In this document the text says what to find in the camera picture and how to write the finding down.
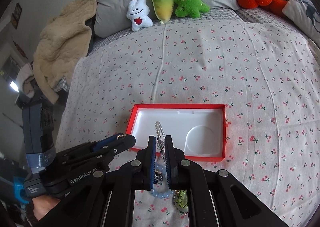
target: beige blanket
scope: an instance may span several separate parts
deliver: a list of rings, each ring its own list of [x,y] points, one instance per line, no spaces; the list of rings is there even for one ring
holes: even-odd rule
[[[70,85],[76,63],[88,53],[92,32],[84,23],[96,10],[96,0],[75,0],[58,17],[51,19],[40,34],[33,73],[40,89],[53,104],[59,96],[52,87],[63,76]]]

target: white plastic tray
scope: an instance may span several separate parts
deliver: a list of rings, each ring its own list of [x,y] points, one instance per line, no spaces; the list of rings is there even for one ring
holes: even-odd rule
[[[134,148],[146,148],[149,136],[156,136],[156,121],[166,135],[172,136],[174,147],[183,150],[186,156],[223,156],[222,109],[138,108],[130,132],[136,138]]]

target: framed picture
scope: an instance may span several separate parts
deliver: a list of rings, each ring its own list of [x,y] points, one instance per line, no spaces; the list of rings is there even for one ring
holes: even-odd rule
[[[22,13],[22,8],[20,6],[19,3],[16,4],[16,7],[14,9],[14,12],[13,12],[13,16],[16,18],[16,20],[19,22],[20,20],[20,16],[21,16],[21,13]]]
[[[11,14],[11,24],[13,25],[13,27],[15,28],[15,29],[17,29],[18,28],[18,21],[17,21],[17,19],[14,17],[14,15],[13,14]]]

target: white pillow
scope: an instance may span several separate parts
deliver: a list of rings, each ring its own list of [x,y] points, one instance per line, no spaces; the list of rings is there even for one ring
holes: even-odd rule
[[[320,15],[311,1],[290,0],[282,12],[320,46]]]

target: hand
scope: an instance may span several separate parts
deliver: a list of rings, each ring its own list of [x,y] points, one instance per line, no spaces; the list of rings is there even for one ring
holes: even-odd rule
[[[34,205],[33,214],[38,221],[60,202],[58,198],[49,195],[33,198],[32,201]]]

